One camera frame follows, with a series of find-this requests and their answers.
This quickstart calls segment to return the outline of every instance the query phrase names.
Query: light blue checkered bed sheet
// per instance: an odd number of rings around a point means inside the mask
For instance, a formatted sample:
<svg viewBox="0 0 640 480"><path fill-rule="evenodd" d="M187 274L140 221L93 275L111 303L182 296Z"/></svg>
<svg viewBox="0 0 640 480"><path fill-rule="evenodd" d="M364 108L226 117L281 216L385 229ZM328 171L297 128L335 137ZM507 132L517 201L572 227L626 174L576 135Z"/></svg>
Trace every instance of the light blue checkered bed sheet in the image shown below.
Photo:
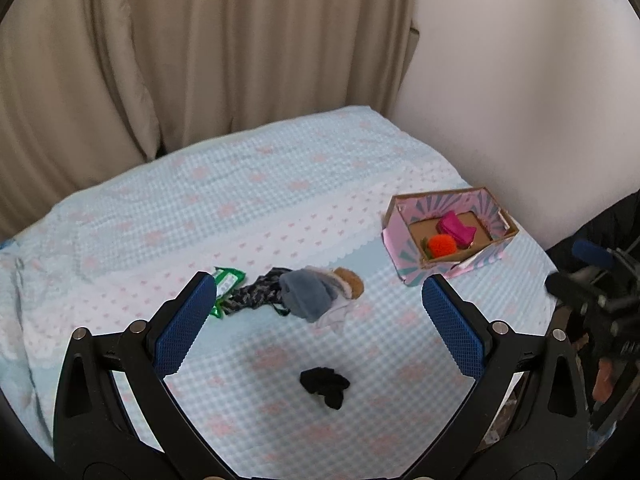
<svg viewBox="0 0 640 480"><path fill-rule="evenodd" d="M62 201L0 252L0 386L51 452L55 389L71 331L148 319L190 273L234 266L344 266L366 292L340 323L308 325L269 307L210 318L167 383L242 476L392 478L437 436L464 378L380 239L391 195L465 187L435 150L365 107L202 142ZM491 319L543 333L553 270L521 232L503 260L452 280ZM302 370L351 381L329 410ZM152 444L126 382L124 401Z"/></svg>

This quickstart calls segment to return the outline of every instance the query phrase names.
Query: cardboard box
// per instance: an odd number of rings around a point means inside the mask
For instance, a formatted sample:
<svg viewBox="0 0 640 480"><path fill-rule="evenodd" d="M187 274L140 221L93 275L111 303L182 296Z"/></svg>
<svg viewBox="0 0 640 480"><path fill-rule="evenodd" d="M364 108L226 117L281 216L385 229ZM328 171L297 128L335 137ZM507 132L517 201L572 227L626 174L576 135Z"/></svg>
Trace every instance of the cardboard box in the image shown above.
<svg viewBox="0 0 640 480"><path fill-rule="evenodd" d="M429 258L420 242L437 234L438 220L449 211L476 227L474 242L449 256ZM485 187L472 187L393 196L382 239L398 276L415 286L432 274L453 278L496 262L517 233L517 225L494 196Z"/></svg>

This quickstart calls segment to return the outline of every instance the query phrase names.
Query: orange pom-pom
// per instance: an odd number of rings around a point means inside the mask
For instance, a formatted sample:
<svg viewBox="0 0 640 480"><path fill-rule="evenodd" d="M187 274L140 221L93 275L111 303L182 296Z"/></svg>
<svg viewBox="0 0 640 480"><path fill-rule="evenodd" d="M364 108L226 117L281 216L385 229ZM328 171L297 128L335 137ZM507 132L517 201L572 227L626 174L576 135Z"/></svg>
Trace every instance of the orange pom-pom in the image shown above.
<svg viewBox="0 0 640 480"><path fill-rule="evenodd" d="M451 235L435 235L429 238L427 247L431 251L431 256L439 258L449 256L458 250L456 241Z"/></svg>

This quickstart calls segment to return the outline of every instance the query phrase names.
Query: curtain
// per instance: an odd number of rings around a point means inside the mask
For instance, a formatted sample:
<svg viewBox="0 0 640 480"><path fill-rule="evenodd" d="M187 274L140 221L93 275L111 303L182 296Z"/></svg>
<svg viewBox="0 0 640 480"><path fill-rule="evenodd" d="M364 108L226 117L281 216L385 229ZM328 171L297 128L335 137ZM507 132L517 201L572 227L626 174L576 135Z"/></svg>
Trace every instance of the curtain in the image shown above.
<svg viewBox="0 0 640 480"><path fill-rule="evenodd" d="M388 115L414 0L15 0L0 24L0 238L194 142Z"/></svg>

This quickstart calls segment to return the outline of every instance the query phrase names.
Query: blue gripper pad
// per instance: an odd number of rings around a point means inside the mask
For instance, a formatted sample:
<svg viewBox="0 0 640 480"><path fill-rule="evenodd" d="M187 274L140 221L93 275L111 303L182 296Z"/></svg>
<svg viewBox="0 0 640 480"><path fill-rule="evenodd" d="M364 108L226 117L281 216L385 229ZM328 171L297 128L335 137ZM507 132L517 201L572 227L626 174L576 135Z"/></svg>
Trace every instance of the blue gripper pad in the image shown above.
<svg viewBox="0 0 640 480"><path fill-rule="evenodd" d="M422 306L429 314L431 321L440 333L449 353L456 361L463 375L478 380L484 373L484 357L486 354L482 340L471 328L454 301L462 300L444 281L443 277L430 276L422 285Z"/></svg>
<svg viewBox="0 0 640 480"><path fill-rule="evenodd" d="M216 303L216 292L216 280L206 272L199 272L178 297L171 300L174 304L167 302L168 308L175 307L175 302L179 305L165 329L155 339L153 366L160 378L175 374L180 368L189 348L207 320L211 307Z"/></svg>

